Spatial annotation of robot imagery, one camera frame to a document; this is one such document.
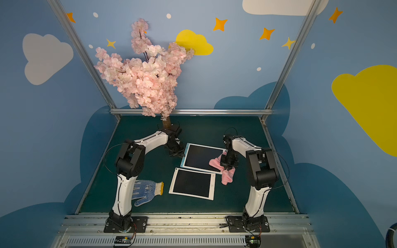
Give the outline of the pink cloth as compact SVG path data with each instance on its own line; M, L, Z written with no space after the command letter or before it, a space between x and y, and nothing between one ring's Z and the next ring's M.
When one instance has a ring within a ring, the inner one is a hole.
M226 155L226 151L224 151L219 157L215 158L215 159L211 159L209 161L209 165L213 168L218 169L221 174L222 174L222 179L221 182L223 185L227 185L229 183L233 182L233 176L235 173L235 168L232 168L230 170L225 169L223 166L221 166L220 162L221 162L221 157L222 155Z

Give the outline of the white drawing tablet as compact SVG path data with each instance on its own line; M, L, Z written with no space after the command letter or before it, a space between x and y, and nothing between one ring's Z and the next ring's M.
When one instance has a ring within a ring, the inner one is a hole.
M216 174L176 168L169 194L214 200Z
M188 143L181 161L181 168L214 173L221 175L221 171L209 165L211 159L216 159L225 152L225 149L206 145Z

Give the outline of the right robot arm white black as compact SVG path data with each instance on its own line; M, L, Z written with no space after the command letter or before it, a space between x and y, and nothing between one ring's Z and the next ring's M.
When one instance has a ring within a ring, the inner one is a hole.
M239 135L224 135L226 154L220 157L224 175L238 167L238 156L246 159L247 178L250 184L248 201L241 216L227 216L226 227L231 233L268 233L268 218L264 215L267 196L280 178L275 151L255 146Z

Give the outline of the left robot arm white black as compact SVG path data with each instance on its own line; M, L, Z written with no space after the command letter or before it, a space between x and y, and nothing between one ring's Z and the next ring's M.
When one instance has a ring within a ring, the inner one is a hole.
M133 188L138 175L144 167L145 155L164 146L171 156L183 157L185 147L179 140L182 132L180 126L171 125L169 129L161 129L155 133L120 144L121 149L115 160L117 175L117 190L115 202L106 220L105 233L143 233L146 230L146 220L134 221L132 213Z

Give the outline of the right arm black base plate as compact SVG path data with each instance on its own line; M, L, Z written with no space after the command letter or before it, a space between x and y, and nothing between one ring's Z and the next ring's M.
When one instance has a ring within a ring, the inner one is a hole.
M241 233L243 231L251 233L269 233L270 226L266 216L262 215L256 218L248 216L227 216L227 227L231 233Z

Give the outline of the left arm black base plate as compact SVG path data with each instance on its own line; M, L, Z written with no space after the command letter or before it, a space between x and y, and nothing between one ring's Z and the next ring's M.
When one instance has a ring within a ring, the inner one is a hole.
M148 217L121 217L118 215L107 218L104 233L144 233Z

